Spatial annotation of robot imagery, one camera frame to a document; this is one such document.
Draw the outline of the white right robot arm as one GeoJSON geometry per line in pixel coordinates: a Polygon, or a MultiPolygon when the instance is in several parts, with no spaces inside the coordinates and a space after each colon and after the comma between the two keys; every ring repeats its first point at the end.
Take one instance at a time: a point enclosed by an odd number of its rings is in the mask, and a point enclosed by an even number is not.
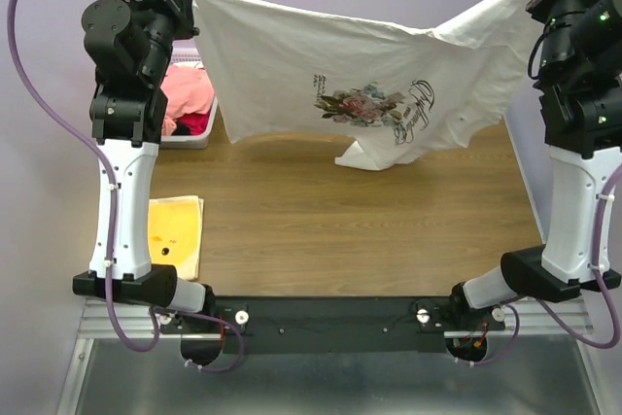
{"type": "Polygon", "coordinates": [[[526,10],[542,25],[528,74],[552,161],[550,227],[543,245],[453,288],[446,309],[458,329],[523,296],[557,303],[621,284],[603,246],[621,163],[621,0],[531,0],[526,10]]]}

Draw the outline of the white floral print t-shirt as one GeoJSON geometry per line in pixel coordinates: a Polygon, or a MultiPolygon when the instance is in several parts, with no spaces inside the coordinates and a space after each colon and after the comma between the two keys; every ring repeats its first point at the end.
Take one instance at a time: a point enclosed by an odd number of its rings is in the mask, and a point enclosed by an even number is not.
{"type": "Polygon", "coordinates": [[[382,171],[503,118],[539,33],[530,1],[482,0],[426,29],[261,0],[193,0],[193,14],[231,142],[344,135],[338,165],[382,171]]]}

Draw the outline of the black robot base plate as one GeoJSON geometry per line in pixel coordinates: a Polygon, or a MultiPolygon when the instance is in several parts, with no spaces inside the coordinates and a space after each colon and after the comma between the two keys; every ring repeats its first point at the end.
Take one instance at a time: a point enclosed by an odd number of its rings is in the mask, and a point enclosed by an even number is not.
{"type": "Polygon", "coordinates": [[[445,336],[501,331],[491,309],[456,313],[446,296],[220,296],[217,322],[175,316],[163,326],[197,350],[248,355],[442,353],[445,336]]]}

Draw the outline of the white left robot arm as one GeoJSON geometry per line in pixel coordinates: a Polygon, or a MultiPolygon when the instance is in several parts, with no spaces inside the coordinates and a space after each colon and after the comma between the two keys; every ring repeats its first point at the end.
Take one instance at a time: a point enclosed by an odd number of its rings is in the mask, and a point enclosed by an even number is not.
{"type": "Polygon", "coordinates": [[[195,332],[215,322],[208,285],[152,263],[148,211],[167,98],[161,89],[173,44],[198,35],[192,0],[97,0],[82,16],[95,64],[88,139],[99,159],[96,244],[74,294],[182,312],[195,332]]]}

